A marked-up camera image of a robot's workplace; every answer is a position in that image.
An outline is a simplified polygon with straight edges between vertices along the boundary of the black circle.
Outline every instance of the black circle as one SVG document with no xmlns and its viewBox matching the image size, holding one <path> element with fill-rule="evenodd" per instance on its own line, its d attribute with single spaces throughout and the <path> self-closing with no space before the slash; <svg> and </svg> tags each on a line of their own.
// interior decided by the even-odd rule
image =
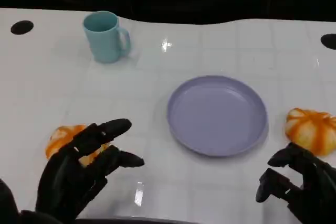
<svg viewBox="0 0 336 224">
<path fill-rule="evenodd" d="M 31 31 L 33 27 L 34 27 L 33 22 L 28 20 L 22 20 L 12 25 L 10 30 L 12 34 L 21 35 Z"/>
<path fill-rule="evenodd" d="M 336 50 L 336 34 L 325 34 L 321 37 L 321 42 L 325 47 Z"/>
</svg>

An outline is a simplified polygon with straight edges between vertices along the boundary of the white table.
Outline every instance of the white table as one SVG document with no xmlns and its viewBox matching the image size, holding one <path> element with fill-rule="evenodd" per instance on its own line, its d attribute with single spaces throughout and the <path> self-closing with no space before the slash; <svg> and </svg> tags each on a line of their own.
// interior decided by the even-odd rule
<svg viewBox="0 0 336 224">
<path fill-rule="evenodd" d="M 336 52 L 320 37 L 335 23 L 238 20 L 216 25 L 142 23 L 120 18 L 131 55 L 92 60 L 81 22 L 87 12 L 0 9 L 0 176 L 19 209 L 33 209 L 44 148 L 60 125 L 129 118 L 115 145 L 146 165 L 120 169 L 81 214 L 146 216 L 215 223 L 295 223 L 286 204 L 255 202 L 270 156 L 287 145 L 285 115 L 296 106 L 336 114 Z M 10 33 L 31 20 L 25 35 Z M 269 113 L 266 142 L 232 158 L 194 155 L 171 137 L 165 108 L 183 81 L 223 74 L 252 86 Z M 336 153 L 325 160 L 336 166 Z M 292 170 L 280 169 L 300 185 Z"/>
</svg>

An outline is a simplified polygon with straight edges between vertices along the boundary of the tabletop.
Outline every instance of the tabletop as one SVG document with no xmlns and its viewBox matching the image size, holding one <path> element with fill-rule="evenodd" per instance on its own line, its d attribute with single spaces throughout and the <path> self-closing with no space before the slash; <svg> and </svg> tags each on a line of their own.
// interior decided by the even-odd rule
<svg viewBox="0 0 336 224">
<path fill-rule="evenodd" d="M 81 213 L 217 223 L 296 223 L 284 201 L 255 202 L 259 177 L 285 147 L 294 107 L 336 114 L 336 57 L 320 42 L 336 23 L 247 19 L 215 25 L 143 23 L 120 18 L 131 35 L 128 57 L 93 61 L 82 20 L 88 12 L 0 9 L 0 175 L 19 209 L 33 209 L 44 149 L 60 125 L 128 118 L 115 145 L 145 159 L 118 169 Z M 30 20 L 34 28 L 11 34 Z M 186 150 L 169 132 L 167 101 L 182 82 L 221 74 L 250 85 L 269 116 L 264 144 L 229 158 Z M 324 160 L 336 166 L 336 154 Z M 290 169 L 279 171 L 300 185 Z"/>
</svg>

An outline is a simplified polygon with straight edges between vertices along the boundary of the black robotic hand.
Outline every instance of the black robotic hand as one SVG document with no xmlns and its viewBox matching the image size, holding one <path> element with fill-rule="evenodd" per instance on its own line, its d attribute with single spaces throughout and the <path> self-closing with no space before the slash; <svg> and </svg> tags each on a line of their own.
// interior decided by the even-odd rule
<svg viewBox="0 0 336 224">
<path fill-rule="evenodd" d="M 285 167 L 303 175 L 299 188 L 278 172 L 267 169 L 260 178 L 257 202 L 271 194 L 288 202 L 289 210 L 303 223 L 329 223 L 336 209 L 336 169 L 311 152 L 290 143 L 269 160 L 268 165 Z"/>
<path fill-rule="evenodd" d="M 53 216 L 62 223 L 72 222 L 106 185 L 107 175 L 119 166 L 144 165 L 142 158 L 113 145 L 100 153 L 87 167 L 83 167 L 78 161 L 102 144 L 125 133 L 131 125 L 127 119 L 117 119 L 101 125 L 91 124 L 55 153 L 39 182 L 36 211 Z"/>
</svg>

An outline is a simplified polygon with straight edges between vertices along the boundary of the mug handle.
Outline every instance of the mug handle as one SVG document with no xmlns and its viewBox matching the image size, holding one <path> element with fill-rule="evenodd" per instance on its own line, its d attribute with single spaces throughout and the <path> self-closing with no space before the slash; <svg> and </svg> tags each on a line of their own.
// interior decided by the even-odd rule
<svg viewBox="0 0 336 224">
<path fill-rule="evenodd" d="M 122 34 L 125 37 L 125 45 L 122 48 L 122 54 L 127 55 L 131 50 L 131 39 L 128 31 L 122 27 L 118 27 L 119 34 Z"/>
</svg>

